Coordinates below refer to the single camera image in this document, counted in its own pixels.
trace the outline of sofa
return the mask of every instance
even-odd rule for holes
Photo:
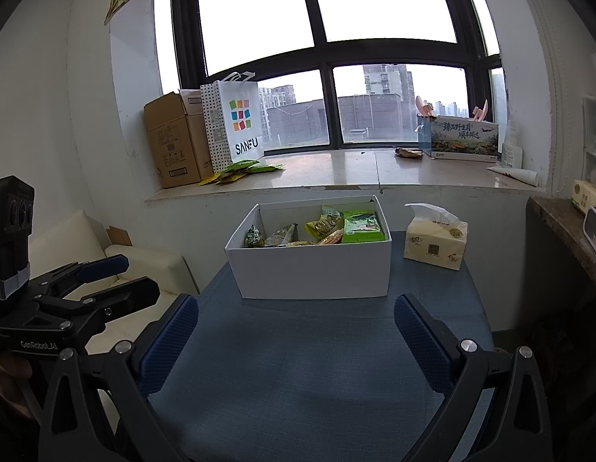
[[[31,278],[70,262],[90,262],[117,254],[123,254],[129,259],[129,269],[126,272],[82,285],[67,298],[77,301],[99,290],[148,276],[159,286],[159,299],[151,307],[107,323],[105,331],[93,336],[88,342],[86,350],[89,354],[106,352],[116,342],[124,339],[134,341],[149,322],[158,320],[163,315],[178,294],[198,295],[182,256],[123,245],[110,245],[103,251],[83,211],[74,213],[30,241]],[[102,393],[102,402],[110,424],[115,428],[118,414],[105,393]]]

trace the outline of sky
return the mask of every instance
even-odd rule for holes
[[[489,54],[498,53],[485,0],[474,0]],[[312,47],[304,0],[200,0],[209,74],[236,64]],[[360,38],[422,38],[456,42],[445,0],[319,0],[329,41]],[[164,92],[179,87],[170,0],[155,0],[159,68]],[[455,101],[468,108],[462,69],[408,64],[416,95],[434,104]],[[365,94],[361,66],[334,70],[339,96]],[[260,82],[260,87],[293,85],[298,102],[321,99],[319,71]]]

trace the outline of human hand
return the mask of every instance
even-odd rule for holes
[[[0,353],[0,396],[28,418],[32,418],[32,413],[16,379],[29,379],[31,375],[31,364],[27,360],[9,352]]]

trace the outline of metal screw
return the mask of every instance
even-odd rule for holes
[[[67,361],[72,356],[73,356],[73,349],[71,347],[64,348],[62,351],[60,351],[60,354],[58,355],[58,357],[60,359],[62,359],[63,361]]]
[[[469,339],[465,339],[464,341],[460,342],[460,347],[467,352],[477,351],[477,344]]]
[[[518,352],[520,353],[520,356],[522,356],[523,358],[533,357],[533,351],[531,351],[531,348],[527,347],[526,345],[518,349]]]
[[[131,342],[129,341],[120,341],[114,346],[114,350],[118,354],[124,354],[131,349]]]

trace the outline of shopping bag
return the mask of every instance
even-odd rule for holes
[[[262,120],[253,73],[232,73],[202,85],[202,106],[210,157],[215,172],[243,159],[263,156]]]

